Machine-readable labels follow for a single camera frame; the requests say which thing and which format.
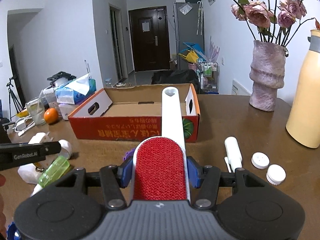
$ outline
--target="pink textured vase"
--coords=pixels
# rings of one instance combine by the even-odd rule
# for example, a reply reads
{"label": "pink textured vase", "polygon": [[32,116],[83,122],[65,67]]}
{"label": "pink textured vase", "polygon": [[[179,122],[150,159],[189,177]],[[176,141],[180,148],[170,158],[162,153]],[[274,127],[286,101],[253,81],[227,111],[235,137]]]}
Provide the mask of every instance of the pink textured vase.
{"label": "pink textured vase", "polygon": [[284,87],[285,48],[270,42],[254,41],[250,79],[250,105],[273,112],[279,88]]}

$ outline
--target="green bottle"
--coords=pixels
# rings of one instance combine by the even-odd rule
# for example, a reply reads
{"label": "green bottle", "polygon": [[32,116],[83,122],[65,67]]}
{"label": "green bottle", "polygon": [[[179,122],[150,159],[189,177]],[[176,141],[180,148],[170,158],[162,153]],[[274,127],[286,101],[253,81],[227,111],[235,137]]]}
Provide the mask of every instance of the green bottle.
{"label": "green bottle", "polygon": [[32,195],[36,194],[44,187],[60,179],[69,167],[70,163],[65,157],[60,155],[58,158],[56,158],[55,161],[49,166],[49,168],[40,176],[38,185],[36,185]]}

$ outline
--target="wooden table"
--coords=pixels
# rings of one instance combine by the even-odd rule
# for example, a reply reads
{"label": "wooden table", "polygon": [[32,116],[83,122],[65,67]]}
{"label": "wooden table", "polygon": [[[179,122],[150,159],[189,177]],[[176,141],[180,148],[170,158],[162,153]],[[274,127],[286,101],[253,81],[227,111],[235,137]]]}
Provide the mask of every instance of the wooden table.
{"label": "wooden table", "polygon": [[[320,149],[301,146],[285,130],[290,106],[278,99],[276,110],[266,113],[249,105],[249,97],[224,95],[199,95],[201,111],[197,143],[186,145],[187,155],[201,165],[214,165],[227,171],[224,140],[237,138],[243,156],[243,167],[266,180],[266,170],[258,170],[251,164],[252,154],[263,152],[271,164],[281,165],[287,178],[278,186],[298,201],[306,212],[306,222],[299,240],[317,240],[320,235]],[[85,167],[88,172],[98,171],[108,164],[121,164],[126,151],[138,142],[77,140],[69,122],[61,121],[52,126],[35,127],[22,138],[14,136],[12,142],[28,142],[37,132],[50,131],[54,140],[66,139],[72,143],[76,159],[71,164]],[[17,168],[2,171],[7,182],[0,188],[4,198],[4,214],[7,223],[12,221],[14,210],[31,194],[32,185],[26,184],[17,174]],[[128,199],[128,189],[123,191]],[[230,190],[222,189],[218,201],[230,196]]]}

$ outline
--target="tiled floor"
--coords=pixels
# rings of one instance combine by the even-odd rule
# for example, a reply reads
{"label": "tiled floor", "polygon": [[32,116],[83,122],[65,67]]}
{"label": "tiled floor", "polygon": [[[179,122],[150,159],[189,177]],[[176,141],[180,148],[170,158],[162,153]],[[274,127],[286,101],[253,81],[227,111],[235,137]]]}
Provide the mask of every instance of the tiled floor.
{"label": "tiled floor", "polygon": [[157,71],[132,71],[128,78],[123,81],[123,83],[131,83],[133,86],[151,85],[151,78],[154,72]]}

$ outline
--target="orange fruit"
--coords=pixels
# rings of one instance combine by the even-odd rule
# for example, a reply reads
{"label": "orange fruit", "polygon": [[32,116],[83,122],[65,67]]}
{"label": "orange fruit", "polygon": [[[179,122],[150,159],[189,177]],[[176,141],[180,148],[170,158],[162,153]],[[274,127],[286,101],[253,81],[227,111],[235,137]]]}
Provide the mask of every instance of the orange fruit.
{"label": "orange fruit", "polygon": [[47,124],[53,124],[59,119],[59,113],[55,108],[49,108],[44,113],[44,120]]}

